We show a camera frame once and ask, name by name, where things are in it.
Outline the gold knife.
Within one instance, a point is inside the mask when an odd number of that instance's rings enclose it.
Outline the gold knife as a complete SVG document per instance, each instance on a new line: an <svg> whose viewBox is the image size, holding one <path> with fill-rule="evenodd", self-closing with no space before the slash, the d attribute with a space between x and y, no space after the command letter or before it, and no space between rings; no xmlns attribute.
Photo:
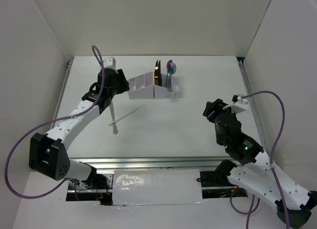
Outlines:
<svg viewBox="0 0 317 229"><path fill-rule="evenodd" d="M154 84L161 86L160 60L156 61L154 69Z"/></svg>

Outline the white chopstick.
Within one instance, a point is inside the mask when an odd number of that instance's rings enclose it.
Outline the white chopstick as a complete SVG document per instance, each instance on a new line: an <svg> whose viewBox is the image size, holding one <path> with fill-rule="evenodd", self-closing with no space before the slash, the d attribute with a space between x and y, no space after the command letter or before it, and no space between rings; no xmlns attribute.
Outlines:
<svg viewBox="0 0 317 229"><path fill-rule="evenodd" d="M113 122L111 122L110 124L108 124L108 126L113 126L115 123L121 121L121 120L124 119L125 117L131 115L132 113L136 112L137 110L139 110L140 108L142 108L142 107L144 107L144 106L145 106L145 105L142 105L142 106L136 108L135 110L131 111L130 113L128 113L128 114L126 114L126 115L120 117L119 119L117 119L117 120L115 120L115 121L113 121Z"/></svg>

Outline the white right utensil organizer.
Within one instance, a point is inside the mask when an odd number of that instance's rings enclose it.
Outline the white right utensil organizer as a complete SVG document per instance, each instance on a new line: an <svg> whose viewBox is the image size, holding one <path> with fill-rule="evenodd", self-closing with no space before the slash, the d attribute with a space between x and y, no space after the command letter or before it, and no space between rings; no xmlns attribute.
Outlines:
<svg viewBox="0 0 317 229"><path fill-rule="evenodd" d="M181 85L177 77L161 74L162 85L154 85L155 99L178 99L181 98Z"/></svg>

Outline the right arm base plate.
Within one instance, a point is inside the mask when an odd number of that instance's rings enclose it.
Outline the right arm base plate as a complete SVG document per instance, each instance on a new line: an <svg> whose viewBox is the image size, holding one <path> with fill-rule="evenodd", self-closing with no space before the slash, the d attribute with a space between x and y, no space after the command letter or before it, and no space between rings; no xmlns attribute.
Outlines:
<svg viewBox="0 0 317 229"><path fill-rule="evenodd" d="M234 186L229 182L228 176L237 165L230 160L223 160L214 171L200 172L200 177L196 179L202 187Z"/></svg>

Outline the aluminium front rail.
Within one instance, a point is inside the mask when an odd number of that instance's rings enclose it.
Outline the aluminium front rail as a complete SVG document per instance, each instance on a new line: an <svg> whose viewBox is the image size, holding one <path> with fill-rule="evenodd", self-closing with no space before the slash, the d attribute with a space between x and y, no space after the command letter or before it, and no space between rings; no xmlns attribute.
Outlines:
<svg viewBox="0 0 317 229"><path fill-rule="evenodd" d="M120 157L120 158L73 158L77 162L87 163L99 170L162 170L162 169L202 169L216 168L224 160L236 165L239 162L229 156L203 157Z"/></svg>

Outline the black knife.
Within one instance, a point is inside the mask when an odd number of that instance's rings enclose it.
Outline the black knife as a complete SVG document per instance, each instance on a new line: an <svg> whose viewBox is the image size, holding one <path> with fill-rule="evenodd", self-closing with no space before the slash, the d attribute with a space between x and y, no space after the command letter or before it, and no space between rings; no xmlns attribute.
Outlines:
<svg viewBox="0 0 317 229"><path fill-rule="evenodd" d="M159 77L159 86L163 86L162 75L161 75L161 60L158 62L158 77Z"/></svg>

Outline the white cover plate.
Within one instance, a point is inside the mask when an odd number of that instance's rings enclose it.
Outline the white cover plate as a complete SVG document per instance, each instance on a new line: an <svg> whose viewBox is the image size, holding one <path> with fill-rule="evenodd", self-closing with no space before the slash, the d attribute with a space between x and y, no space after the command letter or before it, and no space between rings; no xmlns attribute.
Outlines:
<svg viewBox="0 0 317 229"><path fill-rule="evenodd" d="M203 202L200 171L115 171L112 201L118 206L189 205Z"/></svg>

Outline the white utensil organizer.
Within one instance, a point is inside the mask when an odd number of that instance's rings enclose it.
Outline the white utensil organizer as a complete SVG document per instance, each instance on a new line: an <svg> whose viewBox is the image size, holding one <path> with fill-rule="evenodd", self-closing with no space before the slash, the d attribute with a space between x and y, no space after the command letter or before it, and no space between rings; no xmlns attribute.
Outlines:
<svg viewBox="0 0 317 229"><path fill-rule="evenodd" d="M128 83L129 99L138 100L154 98L154 73L152 71L130 78Z"/></svg>
<svg viewBox="0 0 317 229"><path fill-rule="evenodd" d="M181 98L181 85L177 77L161 74L162 85L154 85L155 99L178 99Z"/></svg>

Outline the iridescent rainbow spoon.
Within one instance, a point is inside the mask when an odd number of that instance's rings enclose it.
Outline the iridescent rainbow spoon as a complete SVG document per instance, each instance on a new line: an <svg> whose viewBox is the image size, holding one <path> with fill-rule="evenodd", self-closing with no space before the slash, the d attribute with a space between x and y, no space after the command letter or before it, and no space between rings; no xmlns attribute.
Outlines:
<svg viewBox="0 0 317 229"><path fill-rule="evenodd" d="M173 61L170 59L170 60L167 62L167 64L166 64L166 70L168 70L168 69L171 67L172 63L173 63Z"/></svg>

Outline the silver ornate spoon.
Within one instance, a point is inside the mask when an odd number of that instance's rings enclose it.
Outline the silver ornate spoon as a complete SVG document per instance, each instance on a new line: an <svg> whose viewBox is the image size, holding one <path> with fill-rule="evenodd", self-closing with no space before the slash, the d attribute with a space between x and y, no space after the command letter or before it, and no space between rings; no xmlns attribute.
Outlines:
<svg viewBox="0 0 317 229"><path fill-rule="evenodd" d="M176 64L172 63L171 68L173 69L173 74L174 74L177 70Z"/></svg>

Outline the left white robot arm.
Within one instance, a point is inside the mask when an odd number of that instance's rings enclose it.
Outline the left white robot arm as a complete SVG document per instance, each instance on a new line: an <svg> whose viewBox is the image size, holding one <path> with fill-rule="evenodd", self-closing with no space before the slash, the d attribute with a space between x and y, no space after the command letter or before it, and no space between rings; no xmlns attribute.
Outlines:
<svg viewBox="0 0 317 229"><path fill-rule="evenodd" d="M94 188L106 177L95 167L68 157L67 150L84 128L110 106L117 94L129 90L122 69L106 68L98 74L97 82L82 97L69 119L61 121L45 134L36 133L30 140L29 167L54 180L73 178L87 189Z"/></svg>

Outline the silver ornate knife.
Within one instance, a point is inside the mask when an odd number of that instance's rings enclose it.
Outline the silver ornate knife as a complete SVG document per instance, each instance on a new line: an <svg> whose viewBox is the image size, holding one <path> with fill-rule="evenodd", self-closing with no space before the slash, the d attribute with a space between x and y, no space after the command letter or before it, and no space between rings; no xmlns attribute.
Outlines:
<svg viewBox="0 0 317 229"><path fill-rule="evenodd" d="M114 135L116 135L118 133L118 129L117 129L117 126L116 126L116 123L115 123L115 113L114 113L114 105L113 105L113 102L111 102L110 106L109 106L109 109L110 109L110 113L111 113L111 118L112 118L112 132Z"/></svg>

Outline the white left utensil organizer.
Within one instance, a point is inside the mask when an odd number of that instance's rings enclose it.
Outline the white left utensil organizer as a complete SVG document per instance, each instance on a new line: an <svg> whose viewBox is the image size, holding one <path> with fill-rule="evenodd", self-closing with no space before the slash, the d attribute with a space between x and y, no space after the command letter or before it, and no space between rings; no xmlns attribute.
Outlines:
<svg viewBox="0 0 317 229"><path fill-rule="evenodd" d="M128 83L129 99L138 100L154 98L154 73L152 71L130 78Z"/></svg>

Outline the aluminium right rail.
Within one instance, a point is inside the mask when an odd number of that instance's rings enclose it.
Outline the aluminium right rail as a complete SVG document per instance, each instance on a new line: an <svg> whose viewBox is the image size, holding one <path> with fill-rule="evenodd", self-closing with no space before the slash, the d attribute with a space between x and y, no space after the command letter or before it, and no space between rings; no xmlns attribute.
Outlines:
<svg viewBox="0 0 317 229"><path fill-rule="evenodd" d="M241 72L242 79L243 79L243 82L244 82L244 85L245 85L245 88L246 88L246 92L247 92L247 94L252 94L253 91L252 91L250 82L248 80L248 77L246 75L246 71L245 71L245 68L244 68L244 65L243 65L245 58L244 57L237 57L236 59L237 59L237 62L238 62L239 68L240 68L240 72ZM262 123L262 120L261 120L261 117L260 117L260 113L259 113L256 101L255 101L255 97L254 96L249 97L249 102L250 102L251 110L252 110L252 113L253 113L253 117L255 119L257 130L258 130L258 133L259 133L259 136L260 136L261 145L263 146L264 150L270 156L271 146L270 146L270 144L268 142L267 135L266 135L266 133L264 131L263 123Z"/></svg>

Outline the teal spoon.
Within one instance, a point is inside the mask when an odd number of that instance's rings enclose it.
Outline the teal spoon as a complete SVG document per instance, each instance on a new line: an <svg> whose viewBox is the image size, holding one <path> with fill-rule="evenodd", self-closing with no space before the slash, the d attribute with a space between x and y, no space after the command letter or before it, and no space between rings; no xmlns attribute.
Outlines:
<svg viewBox="0 0 317 229"><path fill-rule="evenodd" d="M171 88L171 78L172 78L172 75L175 73L175 70L170 67L168 70L167 70L167 83L166 83L166 87L167 88Z"/></svg>

